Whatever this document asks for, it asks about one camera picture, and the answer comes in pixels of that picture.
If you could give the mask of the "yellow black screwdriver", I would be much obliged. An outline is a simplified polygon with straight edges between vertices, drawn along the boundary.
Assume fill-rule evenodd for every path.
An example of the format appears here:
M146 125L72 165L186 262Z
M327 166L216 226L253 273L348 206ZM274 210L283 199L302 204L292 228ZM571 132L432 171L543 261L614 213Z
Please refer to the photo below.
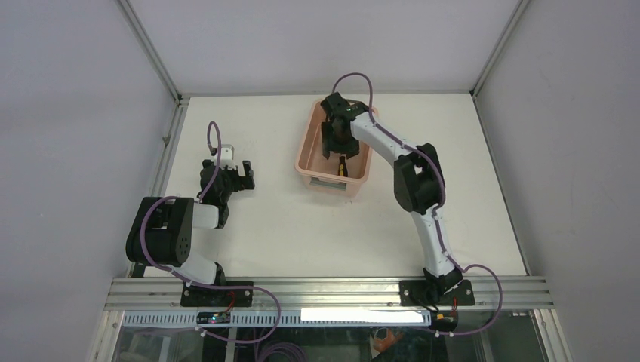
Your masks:
M341 155L339 157L338 175L341 177L348 177L348 169L346 165L346 157Z

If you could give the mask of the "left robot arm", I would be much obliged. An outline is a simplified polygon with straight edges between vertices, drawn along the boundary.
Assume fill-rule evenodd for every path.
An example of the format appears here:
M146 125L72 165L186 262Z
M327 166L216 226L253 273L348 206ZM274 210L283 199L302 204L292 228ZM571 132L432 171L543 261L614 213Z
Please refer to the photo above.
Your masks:
M222 266L191 251L194 229L221 229L229 218L229 199L235 192L255 188L250 161L203 160L202 190L197 198L145 197L140 202L125 242L131 262L170 272L189 286L198 286L198 297L209 306L227 296Z

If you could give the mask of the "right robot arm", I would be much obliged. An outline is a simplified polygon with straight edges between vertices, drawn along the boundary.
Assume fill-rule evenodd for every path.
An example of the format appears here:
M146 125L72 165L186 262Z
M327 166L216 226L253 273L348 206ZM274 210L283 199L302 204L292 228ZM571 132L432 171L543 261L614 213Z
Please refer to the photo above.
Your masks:
M325 113L321 127L325 158L333 153L354 157L365 144L392 167L393 194L411 215L423 248L427 299L434 305L447 304L463 276L452 260L441 224L446 194L435 147L412 146L385 127L371 106L349 101L338 92L326 96L320 106Z

